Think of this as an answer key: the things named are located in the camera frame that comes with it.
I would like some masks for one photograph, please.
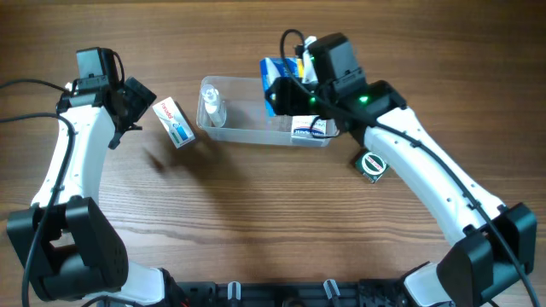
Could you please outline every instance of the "wooden surface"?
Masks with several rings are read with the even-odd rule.
[[[537,214],[531,280],[546,304],[545,13],[539,2],[454,0],[3,5],[0,82],[65,84],[78,76],[77,49],[107,47],[194,122],[205,76],[258,78],[258,61],[278,55],[289,27],[343,32],[369,80],[391,82],[475,180]],[[0,117],[53,111],[58,97],[38,85],[2,90]],[[212,142],[197,130],[201,143],[177,151],[151,110],[139,124],[107,152],[100,207],[130,259],[178,281],[393,278],[449,250],[393,171],[372,185],[349,165],[359,150],[349,136],[285,148]],[[53,120],[0,125],[1,306],[20,305],[8,214],[29,206],[56,136]],[[497,302],[529,304],[521,284]],[[32,304],[43,303],[32,293]]]

